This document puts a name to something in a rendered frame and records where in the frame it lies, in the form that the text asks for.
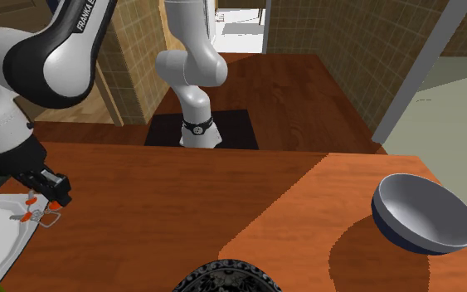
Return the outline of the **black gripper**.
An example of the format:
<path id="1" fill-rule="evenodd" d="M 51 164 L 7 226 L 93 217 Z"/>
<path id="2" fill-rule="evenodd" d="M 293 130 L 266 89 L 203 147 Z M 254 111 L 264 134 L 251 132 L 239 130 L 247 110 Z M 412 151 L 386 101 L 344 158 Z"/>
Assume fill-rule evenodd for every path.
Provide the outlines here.
<path id="1" fill-rule="evenodd" d="M 69 178 L 53 173 L 45 164 L 47 151 L 32 134 L 15 148 L 0 153 L 0 176 L 12 176 L 50 202 L 66 207 L 72 200 Z"/>

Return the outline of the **dark blue bowl, white inside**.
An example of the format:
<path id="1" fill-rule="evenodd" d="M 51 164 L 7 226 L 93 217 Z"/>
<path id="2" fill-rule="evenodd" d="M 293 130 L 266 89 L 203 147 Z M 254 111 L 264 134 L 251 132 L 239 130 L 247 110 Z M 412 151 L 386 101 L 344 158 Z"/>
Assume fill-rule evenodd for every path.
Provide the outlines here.
<path id="1" fill-rule="evenodd" d="M 449 189 L 410 173 L 393 173 L 371 200 L 378 230 L 392 244 L 440 256 L 467 247 L 467 205 Z"/>

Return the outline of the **black robot stand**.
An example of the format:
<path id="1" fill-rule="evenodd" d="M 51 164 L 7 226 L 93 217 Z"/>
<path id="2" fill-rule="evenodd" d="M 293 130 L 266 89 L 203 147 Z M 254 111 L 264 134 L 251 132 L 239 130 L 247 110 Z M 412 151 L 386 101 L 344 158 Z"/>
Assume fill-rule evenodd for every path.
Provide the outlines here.
<path id="1" fill-rule="evenodd" d="M 254 149 L 258 143 L 246 109 L 212 111 L 222 142 L 216 148 Z M 182 114 L 153 116 L 145 146 L 180 147 Z"/>

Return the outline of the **orange-handled metal kitchen tool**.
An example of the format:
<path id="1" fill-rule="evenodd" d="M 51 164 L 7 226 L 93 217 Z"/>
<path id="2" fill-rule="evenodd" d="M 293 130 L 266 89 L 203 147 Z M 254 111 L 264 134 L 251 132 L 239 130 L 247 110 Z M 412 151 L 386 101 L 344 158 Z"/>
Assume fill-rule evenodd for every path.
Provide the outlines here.
<path id="1" fill-rule="evenodd" d="M 27 194 L 27 200 L 25 201 L 25 204 L 27 205 L 27 210 L 24 214 L 21 215 L 11 215 L 9 217 L 10 220 L 14 221 L 19 221 L 19 222 L 27 222 L 27 221 L 34 221 L 40 226 L 43 226 L 45 228 L 49 228 L 56 224 L 59 219 L 61 218 L 60 210 L 63 208 L 58 202 L 53 201 L 49 202 L 46 205 L 46 208 L 44 210 L 32 210 L 31 207 L 33 204 L 35 204 L 38 201 L 38 196 L 34 193 L 33 190 L 30 190 Z M 52 222 L 49 224 L 45 224 L 41 221 L 41 219 L 45 215 L 54 215 L 55 218 L 53 219 Z"/>

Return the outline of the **black patterned plate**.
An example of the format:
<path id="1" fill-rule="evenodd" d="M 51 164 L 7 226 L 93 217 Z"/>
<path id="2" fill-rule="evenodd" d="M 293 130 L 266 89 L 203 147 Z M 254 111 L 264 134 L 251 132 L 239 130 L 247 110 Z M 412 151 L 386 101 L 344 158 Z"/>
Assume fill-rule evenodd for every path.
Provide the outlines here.
<path id="1" fill-rule="evenodd" d="M 243 260 L 214 260 L 185 276 L 172 292 L 283 292 L 260 268 Z"/>

